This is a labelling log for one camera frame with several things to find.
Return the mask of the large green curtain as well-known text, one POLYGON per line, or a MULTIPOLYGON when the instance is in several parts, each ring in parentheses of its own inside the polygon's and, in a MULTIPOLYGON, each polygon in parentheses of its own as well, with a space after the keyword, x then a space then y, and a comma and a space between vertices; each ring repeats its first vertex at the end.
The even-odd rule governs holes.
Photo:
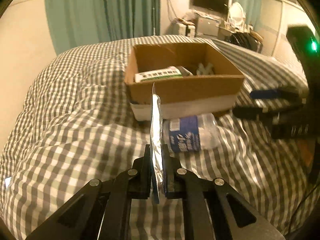
POLYGON ((159 35, 159 0, 45 0, 57 54, 126 38, 159 35))

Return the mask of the black wall television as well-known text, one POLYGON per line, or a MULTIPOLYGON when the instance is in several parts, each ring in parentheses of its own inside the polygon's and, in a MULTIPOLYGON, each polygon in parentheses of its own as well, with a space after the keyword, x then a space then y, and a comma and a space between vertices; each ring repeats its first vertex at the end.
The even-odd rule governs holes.
POLYGON ((228 14, 229 0, 193 0, 193 6, 202 7, 223 15, 228 14))

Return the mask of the clear water bottle blue label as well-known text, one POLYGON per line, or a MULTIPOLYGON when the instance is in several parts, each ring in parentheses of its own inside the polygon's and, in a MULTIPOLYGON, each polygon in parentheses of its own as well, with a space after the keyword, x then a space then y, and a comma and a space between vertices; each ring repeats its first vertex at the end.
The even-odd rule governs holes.
POLYGON ((212 150, 219 143, 212 113, 165 120, 162 138, 172 153, 212 150))

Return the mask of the white oval vanity mirror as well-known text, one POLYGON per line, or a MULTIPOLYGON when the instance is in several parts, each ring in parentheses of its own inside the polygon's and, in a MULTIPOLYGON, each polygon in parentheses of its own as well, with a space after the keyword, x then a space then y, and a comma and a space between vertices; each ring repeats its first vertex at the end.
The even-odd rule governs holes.
POLYGON ((246 14, 239 2, 234 2, 228 11, 228 21, 233 25, 242 25, 246 19, 246 14))

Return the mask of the white suitcase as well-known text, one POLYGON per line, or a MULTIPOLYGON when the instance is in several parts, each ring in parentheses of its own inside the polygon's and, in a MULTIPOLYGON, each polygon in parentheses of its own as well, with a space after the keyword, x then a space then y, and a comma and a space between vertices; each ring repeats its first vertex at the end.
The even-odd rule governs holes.
POLYGON ((173 34, 187 37, 195 37, 195 25, 177 22, 173 26, 173 34))

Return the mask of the green 999 medicine box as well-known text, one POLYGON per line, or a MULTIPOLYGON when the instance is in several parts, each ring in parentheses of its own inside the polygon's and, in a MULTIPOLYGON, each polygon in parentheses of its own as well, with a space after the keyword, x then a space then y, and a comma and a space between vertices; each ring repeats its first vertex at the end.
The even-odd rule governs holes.
POLYGON ((163 69, 150 70, 147 72, 141 72, 135 74, 135 83, 144 81, 169 79, 169 78, 183 77, 182 73, 174 66, 170 66, 163 69))

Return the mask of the white louvered wardrobe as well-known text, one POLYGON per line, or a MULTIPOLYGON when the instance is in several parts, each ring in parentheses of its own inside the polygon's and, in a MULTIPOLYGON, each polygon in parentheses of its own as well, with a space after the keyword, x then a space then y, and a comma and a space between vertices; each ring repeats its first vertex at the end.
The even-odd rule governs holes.
POLYGON ((306 25, 316 32, 302 7, 287 0, 261 0, 257 31, 263 37, 262 54, 281 62, 296 62, 286 38, 287 29, 292 25, 306 25))

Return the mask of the black backpack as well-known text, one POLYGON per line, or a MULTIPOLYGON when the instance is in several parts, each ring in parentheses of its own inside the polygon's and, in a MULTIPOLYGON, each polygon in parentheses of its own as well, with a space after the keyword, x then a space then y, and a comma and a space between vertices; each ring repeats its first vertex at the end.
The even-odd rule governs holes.
POLYGON ((260 42, 248 33, 233 33, 229 38, 229 42, 256 52, 258 52, 260 48, 260 42))

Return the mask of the silver mini fridge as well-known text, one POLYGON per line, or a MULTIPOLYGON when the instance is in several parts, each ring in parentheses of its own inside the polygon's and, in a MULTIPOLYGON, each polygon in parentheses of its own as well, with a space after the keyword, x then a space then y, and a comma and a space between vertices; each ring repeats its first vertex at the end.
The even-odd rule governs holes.
POLYGON ((210 18, 198 17, 196 20, 196 36, 217 36, 219 21, 210 18))

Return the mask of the grey checkered bed duvet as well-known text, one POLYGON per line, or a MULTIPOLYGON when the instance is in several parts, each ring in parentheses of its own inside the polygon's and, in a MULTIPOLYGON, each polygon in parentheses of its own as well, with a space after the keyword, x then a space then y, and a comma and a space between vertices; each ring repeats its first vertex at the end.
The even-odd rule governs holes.
MULTIPOLYGON (((89 180, 131 167, 149 142, 124 84, 137 44, 200 43, 177 35, 81 46, 60 54, 29 88, 1 154, 1 218, 25 239, 89 180)), ((218 121, 217 148, 181 154, 184 168, 221 177, 282 234, 300 228, 319 200, 319 185, 294 140, 273 140, 265 126, 228 113, 218 121)))

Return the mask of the round metal tin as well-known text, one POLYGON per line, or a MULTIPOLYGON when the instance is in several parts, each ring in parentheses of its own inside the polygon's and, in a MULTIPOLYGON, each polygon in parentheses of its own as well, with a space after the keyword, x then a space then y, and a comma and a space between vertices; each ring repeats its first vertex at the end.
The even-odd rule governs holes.
POLYGON ((180 71, 182 76, 193 76, 192 72, 182 66, 177 66, 176 68, 180 71))

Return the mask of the open cardboard box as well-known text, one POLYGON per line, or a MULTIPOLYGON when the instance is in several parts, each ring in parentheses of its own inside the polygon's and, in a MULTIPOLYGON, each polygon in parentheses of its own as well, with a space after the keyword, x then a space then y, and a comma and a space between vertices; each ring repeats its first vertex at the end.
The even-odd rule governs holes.
POLYGON ((244 78, 243 73, 210 44, 165 43, 133 46, 124 82, 135 119, 149 121, 153 83, 161 100, 163 118, 172 119, 230 110, 244 78), (215 74, 196 75, 200 63, 204 66, 211 63, 215 74), (135 83, 137 73, 170 66, 182 66, 193 76, 135 83))

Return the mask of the silver foil blister pack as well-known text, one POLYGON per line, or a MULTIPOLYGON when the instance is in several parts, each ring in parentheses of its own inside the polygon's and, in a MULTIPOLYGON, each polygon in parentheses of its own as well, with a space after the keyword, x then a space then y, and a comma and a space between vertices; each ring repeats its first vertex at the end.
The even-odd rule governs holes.
POLYGON ((163 186, 163 161, 162 161, 162 114, 161 100, 156 93, 155 83, 152 84, 151 97, 151 125, 150 125, 150 155, 152 195, 156 204, 160 203, 160 192, 163 186))

